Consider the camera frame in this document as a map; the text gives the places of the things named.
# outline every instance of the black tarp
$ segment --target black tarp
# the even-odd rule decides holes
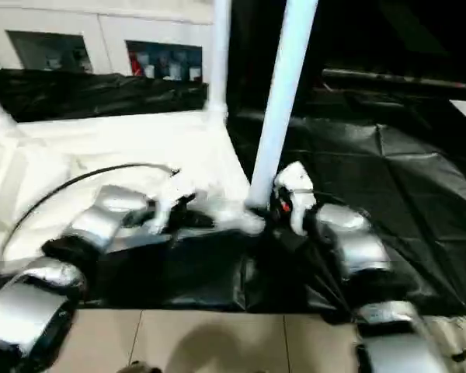
[[[3,92],[4,87],[17,87],[16,76],[28,74],[3,71]],[[49,81],[55,75],[33,73],[35,79],[40,75],[43,83],[33,85],[34,94],[27,93],[25,84],[18,96],[14,91],[6,95],[11,103],[8,109],[15,117],[42,120],[84,116],[96,112],[93,103],[98,105],[99,91],[95,87],[104,86],[106,97],[114,97],[117,107],[116,98],[130,96],[134,85],[155,84],[138,81],[144,78],[127,78],[133,84],[116,85],[112,94],[105,83],[97,84],[114,79],[112,75],[86,77],[85,82],[78,76],[72,79],[71,88],[66,86],[71,80],[64,79],[65,92],[76,92],[74,87],[85,85],[85,108],[74,94],[78,109],[68,111],[73,105],[69,96],[64,96],[65,106],[43,117],[46,114],[41,106],[31,104],[27,110],[13,106],[27,96],[47,99],[50,90],[42,93],[39,87],[58,86]],[[181,92],[179,83],[173,85],[173,92]],[[193,87],[192,93],[203,97],[205,87]],[[141,95],[139,99],[147,101],[145,93]],[[176,103],[179,100],[170,100],[167,107],[175,110],[179,108],[172,106]],[[125,113],[140,112],[137,107],[135,112],[129,109]],[[115,113],[107,110],[100,115]],[[245,107],[232,112],[228,120],[228,132],[248,176],[262,122],[261,110]],[[370,213],[399,276],[412,282],[408,298],[423,312],[466,313],[466,118],[448,101],[317,91],[305,102],[299,100],[290,122],[280,167],[294,160],[304,163],[317,195],[330,194]],[[309,242],[290,240],[290,244],[302,249],[296,253],[286,250],[270,235],[250,239],[231,232],[225,237],[114,253],[101,262],[99,284],[86,306],[345,311],[339,297],[328,291],[328,287],[333,292],[338,289],[326,276],[324,264],[308,261],[305,255],[316,248]]]
[[[195,82],[0,70],[0,103],[18,122],[201,110],[206,97]]]
[[[247,109],[228,121],[248,176],[262,123]],[[466,314],[466,118],[454,106],[320,92],[290,120],[280,169],[297,160],[317,196],[370,214],[398,274],[412,280],[408,299],[426,314]]]

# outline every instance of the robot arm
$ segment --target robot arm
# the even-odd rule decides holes
[[[42,371],[55,362],[96,261],[121,227],[142,223],[152,210],[144,194],[104,186],[61,237],[43,245],[46,256],[0,290],[0,371]]]
[[[416,308],[404,301],[404,292],[384,294],[375,287],[375,281],[388,283],[395,274],[372,224],[347,206],[317,204],[308,180],[302,164],[289,165],[275,180],[271,208],[289,215],[295,233],[332,252],[344,296],[353,300],[350,306],[362,341],[357,349],[360,372],[447,373]]]
[[[43,371],[55,362],[78,303],[95,280],[97,261],[121,228],[146,235],[161,234],[170,225],[250,234],[264,229],[259,217],[231,210],[217,202],[221,198],[202,196],[195,211],[186,209],[197,189],[193,175],[182,173],[170,178],[155,200],[120,186],[103,186],[93,205],[59,238],[43,244],[45,256],[0,290],[0,372]],[[231,211],[223,214],[224,209]]]

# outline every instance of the white cabinet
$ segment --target white cabinet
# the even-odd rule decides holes
[[[0,8],[0,67],[55,69],[69,58],[112,71],[97,15]]]
[[[212,13],[211,0],[0,1],[0,68],[209,82]]]
[[[151,78],[209,82],[211,25],[115,16],[99,20],[114,72],[132,75],[133,62]]]

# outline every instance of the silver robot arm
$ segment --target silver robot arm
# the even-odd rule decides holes
[[[344,296],[359,299],[350,306],[362,341],[356,349],[360,372],[447,373],[414,305],[401,295],[376,291],[373,281],[386,282],[395,274],[370,221],[347,206],[317,204],[308,180],[302,164],[292,163],[275,179],[272,203],[289,214],[295,233],[331,250]]]
[[[61,237],[43,245],[46,256],[0,290],[0,371],[42,371],[55,362],[96,261],[121,227],[142,223],[151,205],[142,193],[104,186]]]

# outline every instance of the white wall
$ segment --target white wall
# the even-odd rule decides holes
[[[0,7],[69,10],[212,23],[213,0],[0,0]]]

